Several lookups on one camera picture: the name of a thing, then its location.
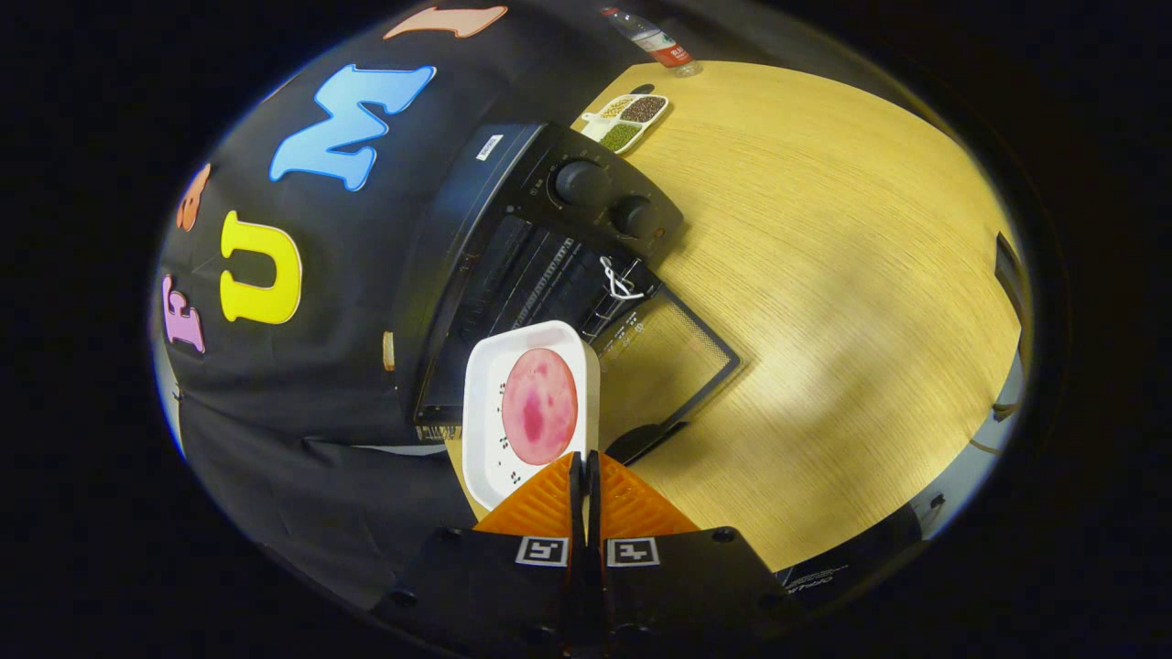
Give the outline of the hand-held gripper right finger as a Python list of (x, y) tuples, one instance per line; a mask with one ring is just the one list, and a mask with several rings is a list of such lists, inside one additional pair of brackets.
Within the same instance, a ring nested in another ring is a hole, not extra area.
[(732, 526), (700, 528), (624, 463), (587, 460), (607, 655), (755, 655), (808, 609)]

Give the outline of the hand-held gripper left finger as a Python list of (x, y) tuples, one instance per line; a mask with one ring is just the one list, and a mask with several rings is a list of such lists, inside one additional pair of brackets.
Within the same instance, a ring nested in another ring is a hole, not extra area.
[(374, 617), (437, 654), (568, 655), (581, 602), (582, 458), (548, 463), (497, 507), (499, 534), (440, 526)]

